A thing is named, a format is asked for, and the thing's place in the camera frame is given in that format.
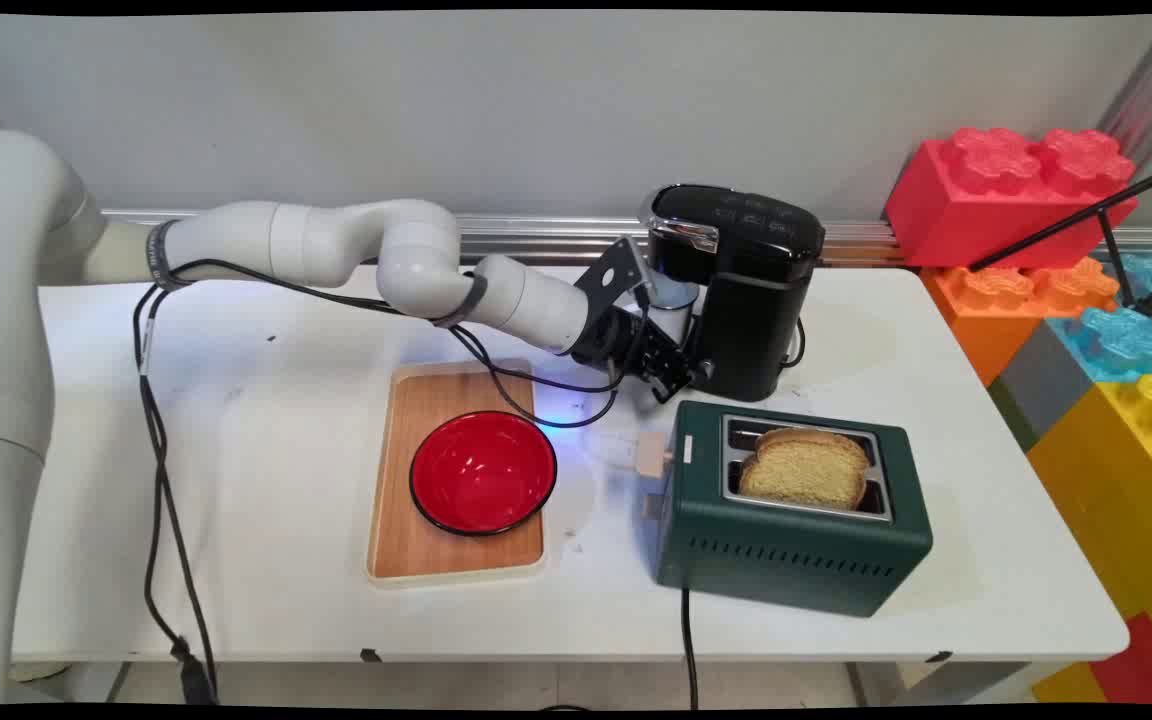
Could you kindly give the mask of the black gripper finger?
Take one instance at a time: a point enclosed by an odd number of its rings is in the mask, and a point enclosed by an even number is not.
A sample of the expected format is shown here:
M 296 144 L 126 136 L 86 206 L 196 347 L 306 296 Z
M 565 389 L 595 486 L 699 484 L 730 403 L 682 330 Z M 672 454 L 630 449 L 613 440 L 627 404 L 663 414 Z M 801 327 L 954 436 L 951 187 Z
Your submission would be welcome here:
M 668 388 L 708 382 L 714 372 L 717 364 L 708 357 L 703 357 L 698 346 L 670 344 L 664 350 L 664 382 Z
M 691 372 L 645 372 L 641 382 L 646 388 L 646 397 L 658 406 L 666 406 L 677 393 L 690 386 Z

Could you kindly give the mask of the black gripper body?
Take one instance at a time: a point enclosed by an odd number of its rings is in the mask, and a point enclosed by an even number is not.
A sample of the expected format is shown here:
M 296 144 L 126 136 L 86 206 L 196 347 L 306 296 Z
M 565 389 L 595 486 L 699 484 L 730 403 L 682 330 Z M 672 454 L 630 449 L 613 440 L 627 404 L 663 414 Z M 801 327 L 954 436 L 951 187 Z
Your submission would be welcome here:
M 653 319 L 611 306 L 573 346 L 573 363 L 607 374 L 604 389 L 611 391 L 627 376 L 664 372 L 664 350 L 673 343 Z

